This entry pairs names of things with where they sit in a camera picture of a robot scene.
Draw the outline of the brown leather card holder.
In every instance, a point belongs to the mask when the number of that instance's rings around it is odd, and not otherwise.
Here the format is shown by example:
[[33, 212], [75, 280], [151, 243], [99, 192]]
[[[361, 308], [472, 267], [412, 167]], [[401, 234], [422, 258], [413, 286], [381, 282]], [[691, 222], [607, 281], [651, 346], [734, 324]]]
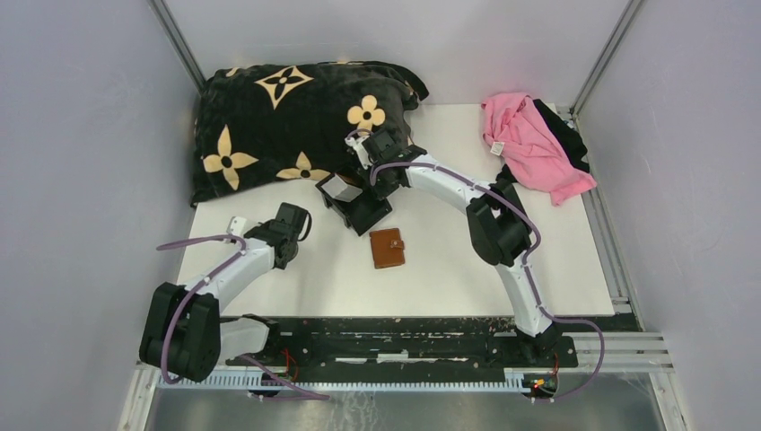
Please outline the brown leather card holder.
[[405, 243], [398, 228], [372, 231], [369, 237], [375, 269], [393, 268], [406, 263]]

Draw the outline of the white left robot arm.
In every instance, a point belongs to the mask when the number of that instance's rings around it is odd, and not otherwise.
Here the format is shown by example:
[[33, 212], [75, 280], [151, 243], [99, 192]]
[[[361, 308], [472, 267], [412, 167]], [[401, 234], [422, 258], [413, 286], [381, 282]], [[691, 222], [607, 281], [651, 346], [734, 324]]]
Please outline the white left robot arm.
[[186, 249], [205, 242], [231, 246], [231, 252], [209, 269], [180, 284], [164, 282], [153, 291], [139, 360], [156, 367], [169, 384], [204, 381], [227, 360], [250, 354], [272, 365], [283, 351], [272, 335], [273, 322], [256, 316], [224, 318], [225, 308], [256, 279], [286, 269], [311, 232], [311, 213], [283, 203], [276, 216], [251, 228], [233, 217], [224, 233], [159, 245], [159, 250]]

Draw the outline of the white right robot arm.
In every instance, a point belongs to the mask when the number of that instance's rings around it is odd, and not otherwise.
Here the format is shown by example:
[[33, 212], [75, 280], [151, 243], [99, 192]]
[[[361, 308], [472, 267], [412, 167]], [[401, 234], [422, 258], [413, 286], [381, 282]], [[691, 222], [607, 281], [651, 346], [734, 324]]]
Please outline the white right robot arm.
[[475, 180], [440, 163], [422, 147], [402, 145], [384, 129], [357, 129], [345, 139], [370, 192], [386, 198], [400, 187], [417, 189], [458, 209], [467, 219], [476, 255], [494, 267], [512, 305], [520, 359], [541, 366], [562, 336], [543, 303], [530, 257], [541, 235], [513, 185]]

